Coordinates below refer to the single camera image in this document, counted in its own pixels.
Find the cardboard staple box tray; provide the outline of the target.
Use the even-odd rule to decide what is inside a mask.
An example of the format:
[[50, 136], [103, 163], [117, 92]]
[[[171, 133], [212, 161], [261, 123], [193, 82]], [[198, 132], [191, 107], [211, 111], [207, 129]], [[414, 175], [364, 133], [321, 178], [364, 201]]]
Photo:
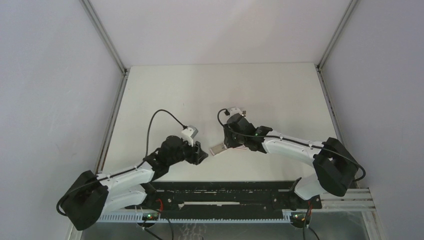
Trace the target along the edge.
[[226, 150], [227, 147], [223, 143], [217, 144], [209, 149], [212, 156], [216, 156], [217, 154], [220, 154]]

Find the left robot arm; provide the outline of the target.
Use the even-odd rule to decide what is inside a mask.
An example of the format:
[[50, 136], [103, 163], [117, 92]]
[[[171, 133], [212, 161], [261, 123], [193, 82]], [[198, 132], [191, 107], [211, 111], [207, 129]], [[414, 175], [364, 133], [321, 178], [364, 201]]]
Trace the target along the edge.
[[82, 231], [108, 212], [136, 205], [149, 209], [155, 205], [157, 196], [144, 185], [167, 174], [172, 165], [184, 161], [199, 165], [208, 156], [199, 141], [190, 143], [175, 135], [168, 136], [139, 165], [109, 174], [84, 171], [59, 199], [56, 210]]

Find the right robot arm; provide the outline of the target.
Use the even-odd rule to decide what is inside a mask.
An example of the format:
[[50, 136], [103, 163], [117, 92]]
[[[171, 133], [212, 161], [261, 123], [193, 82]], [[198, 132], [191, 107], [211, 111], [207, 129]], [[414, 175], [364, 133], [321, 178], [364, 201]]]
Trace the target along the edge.
[[224, 131], [226, 148], [245, 147], [252, 152], [282, 155], [313, 168], [310, 176], [300, 177], [290, 189], [289, 203], [295, 208], [302, 208], [323, 193], [343, 197], [352, 183], [366, 176], [365, 168], [336, 138], [303, 140], [268, 126], [255, 127], [240, 111], [223, 109], [223, 112], [228, 119], [219, 124]]

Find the red staple box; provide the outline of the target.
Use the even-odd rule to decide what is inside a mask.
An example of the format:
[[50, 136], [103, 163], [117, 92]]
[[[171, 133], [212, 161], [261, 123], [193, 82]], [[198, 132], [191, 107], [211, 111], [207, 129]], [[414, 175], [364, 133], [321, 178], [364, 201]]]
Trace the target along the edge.
[[233, 149], [235, 149], [235, 150], [249, 150], [249, 148], [248, 147], [245, 147], [244, 145], [238, 146], [238, 147], [234, 147]]

